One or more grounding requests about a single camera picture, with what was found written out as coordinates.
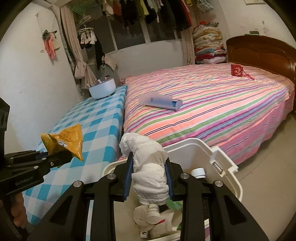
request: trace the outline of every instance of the screw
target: screw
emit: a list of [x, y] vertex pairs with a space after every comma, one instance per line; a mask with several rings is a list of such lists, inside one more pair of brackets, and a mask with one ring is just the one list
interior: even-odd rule
[[110, 173], [107, 175], [107, 178], [112, 180], [112, 179], [116, 178], [116, 175], [114, 173]]
[[189, 178], [189, 174], [186, 173], [186, 172], [184, 172], [184, 173], [181, 174], [181, 178], [182, 179], [188, 179]]
[[223, 186], [223, 182], [220, 181], [220, 180], [217, 180], [217, 181], [215, 181], [215, 185], [216, 185], [217, 187], [222, 187], [222, 186]]
[[81, 186], [81, 184], [82, 184], [81, 181], [76, 181], [76, 182], [73, 183], [73, 186], [76, 187], [76, 188], [78, 188], [78, 187]]

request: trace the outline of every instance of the stack of blankets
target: stack of blankets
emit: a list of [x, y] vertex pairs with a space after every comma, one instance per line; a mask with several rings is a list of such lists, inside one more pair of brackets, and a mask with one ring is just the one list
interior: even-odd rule
[[200, 22], [193, 31], [195, 63], [218, 64], [226, 62], [219, 23]]

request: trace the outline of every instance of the brown headboard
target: brown headboard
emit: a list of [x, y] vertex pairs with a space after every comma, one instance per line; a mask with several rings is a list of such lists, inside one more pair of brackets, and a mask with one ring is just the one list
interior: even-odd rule
[[243, 35], [226, 41], [228, 61], [280, 74], [296, 85], [296, 49], [274, 38]]

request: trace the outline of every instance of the checkered mattress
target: checkered mattress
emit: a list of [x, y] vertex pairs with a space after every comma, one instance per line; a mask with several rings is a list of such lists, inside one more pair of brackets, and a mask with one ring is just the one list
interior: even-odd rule
[[[124, 118], [126, 86], [116, 89], [111, 97], [101, 100], [89, 98], [74, 106], [49, 133], [81, 124], [82, 155], [60, 168], [52, 168], [44, 182], [23, 192], [28, 221], [36, 225], [58, 198], [76, 180], [84, 183], [100, 179], [103, 169], [115, 161]], [[46, 151], [41, 142], [37, 150]]]

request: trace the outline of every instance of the tile floor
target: tile floor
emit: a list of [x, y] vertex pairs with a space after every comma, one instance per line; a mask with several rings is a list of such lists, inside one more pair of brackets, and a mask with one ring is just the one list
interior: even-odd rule
[[242, 203], [269, 240], [276, 240], [296, 211], [296, 120], [292, 114], [254, 156], [239, 165], [236, 177], [243, 187]]

